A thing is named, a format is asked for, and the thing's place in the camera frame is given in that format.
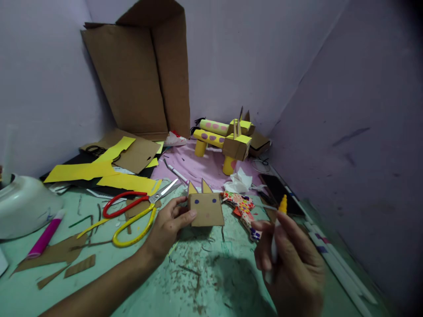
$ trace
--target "lavender wall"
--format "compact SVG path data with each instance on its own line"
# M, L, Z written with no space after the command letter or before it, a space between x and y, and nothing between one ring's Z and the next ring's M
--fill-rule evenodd
M85 21L85 0L0 2L0 159L15 124L18 174L42 175L114 125L79 32Z
M185 8L191 122L249 109L268 134L347 0L178 0ZM87 0L114 23L136 0Z
M350 2L273 129L271 154L410 313L423 267L423 52L400 3Z

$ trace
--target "yellow paper strip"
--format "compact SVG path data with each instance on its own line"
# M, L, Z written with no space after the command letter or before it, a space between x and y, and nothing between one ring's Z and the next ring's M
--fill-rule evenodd
M157 166L159 164L159 161L157 160L157 158L153 158L152 160L151 160L151 162L145 167L145 168L147 168L147 167L155 167L155 166Z
M157 143L158 145L160 145L160 148L158 149L158 151L157 151L156 154L161 154L162 153L162 150L163 150L164 141L156 141L155 143Z
M88 164L56 165L44 182L52 183L57 181L76 180L90 181L96 177L116 174L118 174L118 172L115 172L111 166L111 161L93 162Z
M98 159L94 162L104 162L104 161L113 161L117 158L123 150L129 148L129 146L135 141L134 138L130 138L127 136L122 137L122 139L113 145L112 147L108 148L107 151L104 152Z
M117 175L103 177L97 185L146 192L148 196L151 196L155 193L156 181L137 175L118 173Z

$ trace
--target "cardboard strip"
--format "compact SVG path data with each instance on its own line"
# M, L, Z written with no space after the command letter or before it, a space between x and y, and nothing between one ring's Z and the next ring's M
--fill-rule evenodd
M39 290L43 289L44 286L46 286L48 283L50 283L52 280L54 280L60 273L62 273L68 267L69 267L69 264L67 266L61 268L56 273L53 273L52 275L50 275L50 276L46 277L45 279L42 279L41 281L39 281L37 283L38 289Z
M86 258L84 261L81 261L70 268L68 268L65 272L65 277L68 278L72 275L75 275L79 272L85 271L86 269L89 269L90 267L93 267L96 264L96 255L93 254L90 257Z

